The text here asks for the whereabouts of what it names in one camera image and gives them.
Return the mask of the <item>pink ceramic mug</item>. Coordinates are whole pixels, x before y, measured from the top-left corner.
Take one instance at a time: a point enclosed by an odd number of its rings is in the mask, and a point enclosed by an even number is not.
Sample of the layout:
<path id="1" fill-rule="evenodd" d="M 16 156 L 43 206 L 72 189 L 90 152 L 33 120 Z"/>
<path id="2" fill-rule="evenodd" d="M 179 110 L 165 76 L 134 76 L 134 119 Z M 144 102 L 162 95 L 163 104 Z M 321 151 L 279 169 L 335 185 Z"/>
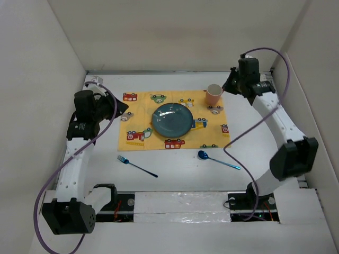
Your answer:
<path id="1" fill-rule="evenodd" d="M 221 98 L 223 89 L 217 84 L 211 84 L 206 89 L 205 102 L 210 106 L 215 106 Z"/>

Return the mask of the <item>yellow cartoon vehicle cloth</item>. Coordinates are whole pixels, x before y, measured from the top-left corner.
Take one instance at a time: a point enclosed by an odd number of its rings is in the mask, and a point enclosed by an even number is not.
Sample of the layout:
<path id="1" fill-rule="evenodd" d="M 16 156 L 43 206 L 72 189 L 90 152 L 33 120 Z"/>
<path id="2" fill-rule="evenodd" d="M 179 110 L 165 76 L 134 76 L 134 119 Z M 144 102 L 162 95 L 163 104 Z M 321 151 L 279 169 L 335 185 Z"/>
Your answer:
<path id="1" fill-rule="evenodd" d="M 120 117 L 120 151 L 223 148 L 230 142 L 225 107 L 205 102 L 205 90 L 125 92 L 128 109 Z M 152 114 L 161 105 L 178 103 L 193 115 L 191 130 L 178 138 L 160 136 L 151 123 Z"/>

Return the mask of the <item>blue metal fork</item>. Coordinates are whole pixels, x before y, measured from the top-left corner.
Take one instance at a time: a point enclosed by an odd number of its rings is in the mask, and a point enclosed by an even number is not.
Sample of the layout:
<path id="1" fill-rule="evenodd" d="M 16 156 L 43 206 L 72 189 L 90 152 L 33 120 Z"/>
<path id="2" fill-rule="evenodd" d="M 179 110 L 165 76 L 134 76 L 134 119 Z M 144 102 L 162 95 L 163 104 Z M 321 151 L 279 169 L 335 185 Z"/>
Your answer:
<path id="1" fill-rule="evenodd" d="M 125 165 L 132 165 L 133 167 L 136 167 L 136 168 L 140 169 L 141 171 L 143 171 L 143 172 L 145 172 L 145 173 L 147 173 L 147 174 L 149 174 L 149 175 L 151 175 L 151 176 L 153 176 L 153 177 L 155 177 L 155 178 L 158 178 L 158 175 L 157 175 L 157 174 L 152 173 L 152 172 L 150 172 L 150 171 L 148 171 L 148 170 L 145 170 L 145 169 L 143 169 L 143 168 L 141 168 L 141 167 L 139 167 L 139 166 L 137 166 L 137 165 L 131 163 L 127 158 L 125 158 L 125 157 L 123 157 L 123 156 L 121 156 L 121 155 L 118 155 L 118 156 L 117 156 L 117 159 L 118 159 L 120 162 L 122 162 L 123 164 L 125 164 Z"/>

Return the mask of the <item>teal ceramic plate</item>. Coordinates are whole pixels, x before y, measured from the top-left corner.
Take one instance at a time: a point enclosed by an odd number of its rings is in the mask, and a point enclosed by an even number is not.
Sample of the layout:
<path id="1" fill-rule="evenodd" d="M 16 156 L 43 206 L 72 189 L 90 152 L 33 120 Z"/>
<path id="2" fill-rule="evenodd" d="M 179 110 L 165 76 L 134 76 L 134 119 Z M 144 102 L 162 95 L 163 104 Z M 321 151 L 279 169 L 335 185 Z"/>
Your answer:
<path id="1" fill-rule="evenodd" d="M 151 124 L 155 132 L 166 138 L 179 138 L 192 128 L 191 111 L 179 103 L 166 103 L 152 114 Z"/>

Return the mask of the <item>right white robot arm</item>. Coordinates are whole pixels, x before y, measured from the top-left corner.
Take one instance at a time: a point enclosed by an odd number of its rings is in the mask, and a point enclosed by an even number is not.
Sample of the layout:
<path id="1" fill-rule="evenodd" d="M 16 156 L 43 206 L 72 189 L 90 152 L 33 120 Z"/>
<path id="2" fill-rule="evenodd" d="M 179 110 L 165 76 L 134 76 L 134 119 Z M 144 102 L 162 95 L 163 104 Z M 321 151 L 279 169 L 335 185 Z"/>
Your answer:
<path id="1" fill-rule="evenodd" d="M 279 104 L 279 98 L 270 81 L 261 81 L 259 61 L 241 56 L 238 67 L 232 67 L 223 90 L 242 95 L 263 117 L 277 145 L 277 152 L 270 159 L 269 169 L 247 186 L 245 202 L 258 208 L 264 196 L 272 194 L 284 182 L 311 171 L 318 149 L 316 138 L 308 138 L 293 123 Z"/>

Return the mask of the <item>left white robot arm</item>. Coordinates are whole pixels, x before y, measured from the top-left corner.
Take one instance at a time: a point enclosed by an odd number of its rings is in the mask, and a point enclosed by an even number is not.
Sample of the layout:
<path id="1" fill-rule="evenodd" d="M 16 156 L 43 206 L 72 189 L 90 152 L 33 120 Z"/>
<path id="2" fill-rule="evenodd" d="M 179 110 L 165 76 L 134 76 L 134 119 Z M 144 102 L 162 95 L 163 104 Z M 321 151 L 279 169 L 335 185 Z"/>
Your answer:
<path id="1" fill-rule="evenodd" d="M 91 90 L 75 93 L 74 104 L 66 135 L 65 166 L 55 197 L 42 206 L 42 215 L 55 235 L 93 232 L 97 213 L 102 208 L 112 210 L 119 202 L 114 184 L 97 184 L 89 195 L 85 195 L 84 184 L 100 123 L 121 116 L 129 106 L 108 92 Z"/>

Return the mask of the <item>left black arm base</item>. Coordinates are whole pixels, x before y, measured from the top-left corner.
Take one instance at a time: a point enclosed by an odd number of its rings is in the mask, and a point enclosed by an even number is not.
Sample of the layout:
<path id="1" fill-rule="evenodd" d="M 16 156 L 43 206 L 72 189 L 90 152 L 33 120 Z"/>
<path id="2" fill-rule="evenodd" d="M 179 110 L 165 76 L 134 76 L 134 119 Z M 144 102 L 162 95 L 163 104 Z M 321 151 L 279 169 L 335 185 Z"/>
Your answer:
<path id="1" fill-rule="evenodd" d="M 133 222 L 135 207 L 135 193 L 120 192 L 115 203 L 105 205 L 96 215 L 96 222 Z"/>

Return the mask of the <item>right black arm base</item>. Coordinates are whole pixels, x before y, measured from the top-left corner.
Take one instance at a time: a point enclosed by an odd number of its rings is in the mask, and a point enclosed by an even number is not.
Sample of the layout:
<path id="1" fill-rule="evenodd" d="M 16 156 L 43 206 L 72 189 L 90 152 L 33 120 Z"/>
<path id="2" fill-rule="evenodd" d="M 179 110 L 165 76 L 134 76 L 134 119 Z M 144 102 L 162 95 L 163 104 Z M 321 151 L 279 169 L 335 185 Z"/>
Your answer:
<path id="1" fill-rule="evenodd" d="M 230 211 L 232 222 L 280 221 L 273 193 L 257 198 L 249 184 L 245 191 L 231 191 L 227 197 L 223 206 Z"/>

